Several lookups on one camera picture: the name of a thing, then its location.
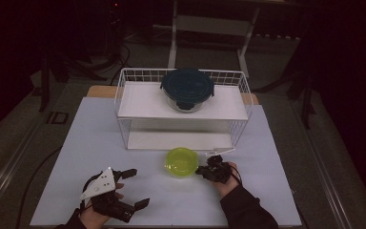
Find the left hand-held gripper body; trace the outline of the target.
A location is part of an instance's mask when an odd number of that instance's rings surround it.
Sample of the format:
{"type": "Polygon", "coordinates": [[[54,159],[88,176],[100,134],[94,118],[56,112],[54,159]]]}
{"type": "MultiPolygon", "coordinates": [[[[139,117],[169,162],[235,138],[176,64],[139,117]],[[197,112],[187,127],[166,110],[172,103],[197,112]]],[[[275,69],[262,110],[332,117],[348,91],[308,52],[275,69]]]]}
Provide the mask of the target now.
{"type": "Polygon", "coordinates": [[[80,209],[84,210],[86,204],[91,201],[92,209],[95,212],[129,222],[135,212],[134,207],[120,201],[115,195],[116,184],[122,178],[122,172],[109,167],[100,174],[91,177],[85,183],[80,196],[80,209]]]}

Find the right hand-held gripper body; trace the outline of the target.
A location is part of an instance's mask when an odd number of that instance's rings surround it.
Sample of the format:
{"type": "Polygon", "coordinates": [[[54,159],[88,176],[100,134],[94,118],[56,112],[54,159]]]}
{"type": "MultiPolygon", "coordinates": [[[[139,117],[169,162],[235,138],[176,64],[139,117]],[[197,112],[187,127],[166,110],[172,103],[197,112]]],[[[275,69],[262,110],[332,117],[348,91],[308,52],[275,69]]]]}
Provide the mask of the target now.
{"type": "Polygon", "coordinates": [[[206,162],[210,172],[207,175],[203,175],[205,179],[221,183],[228,181],[232,172],[229,162],[223,159],[221,153],[209,153],[206,162]]]}

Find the green-lidded plastic container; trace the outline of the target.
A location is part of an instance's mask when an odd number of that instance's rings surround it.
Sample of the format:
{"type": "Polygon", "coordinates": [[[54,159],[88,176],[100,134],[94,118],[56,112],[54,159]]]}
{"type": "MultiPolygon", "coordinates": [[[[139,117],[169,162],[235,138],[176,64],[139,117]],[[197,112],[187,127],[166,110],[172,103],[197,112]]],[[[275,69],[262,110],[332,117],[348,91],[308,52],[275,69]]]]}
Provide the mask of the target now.
{"type": "Polygon", "coordinates": [[[164,166],[166,171],[174,177],[189,177],[198,168],[198,154],[188,148],[174,148],[166,153],[164,166]]]}

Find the white wire shelf rack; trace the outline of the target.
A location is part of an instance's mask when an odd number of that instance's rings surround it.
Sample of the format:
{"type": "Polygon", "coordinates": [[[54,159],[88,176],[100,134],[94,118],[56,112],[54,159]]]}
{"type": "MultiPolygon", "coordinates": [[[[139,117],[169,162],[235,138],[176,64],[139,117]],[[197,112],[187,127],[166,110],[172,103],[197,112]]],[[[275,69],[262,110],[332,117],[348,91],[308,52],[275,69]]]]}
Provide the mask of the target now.
{"type": "Polygon", "coordinates": [[[187,147],[209,151],[233,148],[251,119],[256,99],[243,72],[200,70],[213,93],[184,111],[167,96],[162,82],[171,69],[126,68],[115,91],[115,115],[129,150],[187,147]]]}

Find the blue-lidded glass container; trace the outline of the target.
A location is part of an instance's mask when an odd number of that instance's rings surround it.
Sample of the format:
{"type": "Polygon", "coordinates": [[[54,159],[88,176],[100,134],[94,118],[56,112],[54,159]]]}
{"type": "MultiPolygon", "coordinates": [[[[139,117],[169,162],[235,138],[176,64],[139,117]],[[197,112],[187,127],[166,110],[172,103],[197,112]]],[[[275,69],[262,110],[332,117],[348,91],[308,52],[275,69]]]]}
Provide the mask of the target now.
{"type": "Polygon", "coordinates": [[[214,96],[214,82],[199,70],[177,69],[163,76],[160,89],[169,105],[181,113],[199,111],[214,96]]]}

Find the person's right hand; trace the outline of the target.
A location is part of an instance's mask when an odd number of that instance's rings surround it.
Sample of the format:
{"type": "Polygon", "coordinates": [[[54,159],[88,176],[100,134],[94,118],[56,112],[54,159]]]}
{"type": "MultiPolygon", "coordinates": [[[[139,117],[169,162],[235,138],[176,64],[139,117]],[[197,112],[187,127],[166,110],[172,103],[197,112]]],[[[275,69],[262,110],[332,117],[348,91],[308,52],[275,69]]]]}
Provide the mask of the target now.
{"type": "Polygon", "coordinates": [[[241,184],[241,179],[238,174],[236,164],[229,161],[231,168],[231,176],[226,183],[211,181],[212,186],[215,188],[220,198],[227,196],[233,189],[241,184]]]}

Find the person's left hand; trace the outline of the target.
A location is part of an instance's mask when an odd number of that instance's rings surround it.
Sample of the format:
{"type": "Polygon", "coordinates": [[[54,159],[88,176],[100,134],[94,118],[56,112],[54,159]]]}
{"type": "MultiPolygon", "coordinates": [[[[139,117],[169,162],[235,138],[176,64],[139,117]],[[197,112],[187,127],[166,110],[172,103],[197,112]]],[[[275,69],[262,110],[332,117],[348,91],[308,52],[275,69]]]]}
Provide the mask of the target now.
{"type": "Polygon", "coordinates": [[[108,222],[111,217],[95,212],[92,209],[92,202],[89,201],[79,215],[79,219],[87,229],[102,229],[104,224],[108,222]]]}

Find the white table cover sheet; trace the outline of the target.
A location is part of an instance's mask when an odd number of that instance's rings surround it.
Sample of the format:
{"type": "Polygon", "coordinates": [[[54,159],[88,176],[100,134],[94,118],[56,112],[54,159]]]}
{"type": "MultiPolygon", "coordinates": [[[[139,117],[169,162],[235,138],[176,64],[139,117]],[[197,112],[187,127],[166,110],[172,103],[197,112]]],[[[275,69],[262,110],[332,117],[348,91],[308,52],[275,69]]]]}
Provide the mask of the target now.
{"type": "MultiPolygon", "coordinates": [[[[262,106],[256,105],[234,152],[243,186],[282,227],[300,225],[300,217],[262,106]]],[[[201,176],[172,177],[162,151],[128,151],[110,98],[82,99],[51,176],[31,219],[33,226],[56,226],[68,220],[80,203],[86,181],[112,167],[136,169],[126,179],[124,200],[148,199],[130,227],[224,227],[227,224],[213,186],[201,176]]]]}

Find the floor outlet plate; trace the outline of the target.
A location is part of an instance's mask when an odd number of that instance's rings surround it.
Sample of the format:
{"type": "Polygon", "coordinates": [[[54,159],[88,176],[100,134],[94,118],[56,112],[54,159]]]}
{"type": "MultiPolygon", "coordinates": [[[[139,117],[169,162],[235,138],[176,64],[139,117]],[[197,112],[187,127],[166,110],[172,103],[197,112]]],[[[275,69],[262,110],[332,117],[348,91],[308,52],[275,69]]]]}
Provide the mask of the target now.
{"type": "Polygon", "coordinates": [[[50,112],[46,123],[47,124],[66,124],[69,119],[68,113],[61,113],[61,112],[50,112]]]}

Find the wooden table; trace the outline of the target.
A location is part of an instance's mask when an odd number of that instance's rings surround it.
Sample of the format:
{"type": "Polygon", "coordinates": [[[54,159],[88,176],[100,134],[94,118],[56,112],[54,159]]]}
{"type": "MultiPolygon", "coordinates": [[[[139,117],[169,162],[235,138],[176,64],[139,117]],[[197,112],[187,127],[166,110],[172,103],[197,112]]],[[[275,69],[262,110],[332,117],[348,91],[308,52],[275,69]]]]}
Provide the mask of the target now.
{"type": "MultiPolygon", "coordinates": [[[[87,92],[87,97],[112,98],[115,97],[116,86],[93,85],[87,92]]],[[[245,105],[258,105],[259,101],[255,94],[243,93],[241,95],[245,105]]]]}

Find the black stand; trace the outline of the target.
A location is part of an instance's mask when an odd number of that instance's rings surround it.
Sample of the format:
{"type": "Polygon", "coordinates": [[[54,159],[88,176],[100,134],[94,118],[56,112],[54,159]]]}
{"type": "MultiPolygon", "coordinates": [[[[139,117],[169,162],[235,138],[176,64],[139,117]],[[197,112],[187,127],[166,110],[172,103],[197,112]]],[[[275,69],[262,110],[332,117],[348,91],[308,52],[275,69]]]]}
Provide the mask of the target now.
{"type": "Polygon", "coordinates": [[[66,82],[69,78],[65,67],[64,54],[56,50],[45,50],[41,60],[40,112],[48,107],[51,99],[51,74],[58,82],[66,82]]]}

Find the white metal desk frame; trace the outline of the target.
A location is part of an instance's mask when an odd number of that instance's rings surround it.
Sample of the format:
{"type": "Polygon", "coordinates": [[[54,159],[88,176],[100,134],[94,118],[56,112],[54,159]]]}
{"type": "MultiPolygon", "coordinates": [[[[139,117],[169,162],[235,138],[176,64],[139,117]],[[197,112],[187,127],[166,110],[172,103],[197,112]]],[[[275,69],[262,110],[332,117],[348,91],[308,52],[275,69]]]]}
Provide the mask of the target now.
{"type": "Polygon", "coordinates": [[[236,56],[240,70],[244,72],[246,76],[249,76],[245,54],[248,50],[259,12],[260,8],[255,8],[250,21],[191,16],[179,14],[178,0],[173,0],[172,43],[170,47],[168,67],[170,69],[175,67],[178,31],[235,35],[244,38],[242,47],[236,51],[236,56]]]}

